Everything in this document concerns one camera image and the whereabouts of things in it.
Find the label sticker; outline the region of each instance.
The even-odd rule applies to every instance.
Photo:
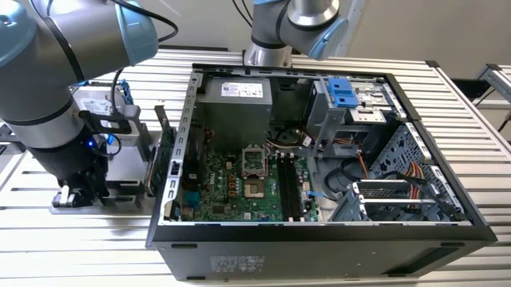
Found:
[[[223,83],[223,97],[263,97],[263,84]]]
[[[264,256],[211,256],[213,272],[260,272],[263,271]]]
[[[111,115],[112,103],[109,100],[81,99],[81,105],[93,114]]]
[[[309,136],[305,136],[305,139],[303,140],[303,146],[308,148],[311,145],[311,142],[312,142],[312,138]]]

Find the metal case frame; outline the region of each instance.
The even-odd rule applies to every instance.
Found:
[[[203,75],[269,77],[271,74],[279,77],[311,79],[328,75],[353,74],[384,78],[391,88],[389,93],[396,97],[407,112],[407,121],[413,125],[423,138],[431,152],[431,162],[444,174],[472,225],[459,226],[451,225],[448,222],[431,226],[416,226],[413,222],[380,225],[371,224],[371,222],[355,222],[353,224],[343,222],[329,225],[291,222],[285,226],[271,223],[257,226],[195,225],[191,222],[188,225],[161,225],[163,198],[165,201],[175,199],[173,189],[177,188],[175,182],[173,186],[172,182],[167,182],[165,190],[157,193],[147,247],[160,251],[177,280],[415,277],[424,275],[496,241],[492,230],[468,197],[392,74],[193,65],[181,123],[192,114],[192,106],[189,107],[187,104],[192,105],[195,95],[205,84]],[[183,152],[180,145],[185,145],[187,133],[188,131],[180,127],[173,154]],[[172,162],[169,175],[175,168],[179,170],[179,164],[181,163]],[[224,257],[240,260],[239,258],[247,255],[257,256],[257,260],[261,260],[259,272],[215,272],[215,262],[224,260]]]

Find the aluminum extrusion table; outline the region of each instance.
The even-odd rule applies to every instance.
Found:
[[[164,105],[177,124],[192,63],[240,65],[240,53],[160,50],[123,77],[149,129]],[[215,282],[228,286],[511,286],[511,147],[440,68],[425,62],[293,57],[307,69],[392,73],[427,130],[499,241],[419,279],[372,281]],[[99,78],[111,81],[112,74]],[[0,173],[0,285],[188,286],[176,282],[157,252],[144,249],[151,216],[52,215],[56,180],[29,154],[16,155]]]

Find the ram slot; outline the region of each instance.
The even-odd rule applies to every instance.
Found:
[[[289,218],[299,221],[301,217],[300,196],[297,189],[296,169],[293,159],[289,157],[277,160],[279,190],[281,215],[284,220]]]

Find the white wall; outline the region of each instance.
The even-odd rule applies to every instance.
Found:
[[[452,77],[511,63],[510,0],[367,0],[349,57],[436,60]]]
[[[180,16],[161,2],[171,5]],[[244,12],[241,1],[236,2]],[[237,14],[231,0],[139,0],[139,3],[147,10],[169,18],[180,28],[177,36],[163,44],[224,47],[232,51],[247,48],[251,28]],[[252,0],[245,3],[252,12]],[[155,25],[160,36],[172,31],[159,21],[155,21]]]
[[[53,5],[71,1],[77,0],[55,0]],[[232,51],[248,46],[251,29],[231,0],[137,1],[180,27],[177,37],[164,44],[225,47]],[[452,77],[474,77],[488,62],[511,65],[510,0],[357,1],[367,4],[348,49],[349,57],[436,60]],[[161,2],[171,5],[179,15]],[[349,2],[341,0],[344,14]],[[247,0],[247,4],[252,9],[252,0]],[[159,35],[171,31],[164,24],[155,23]]]

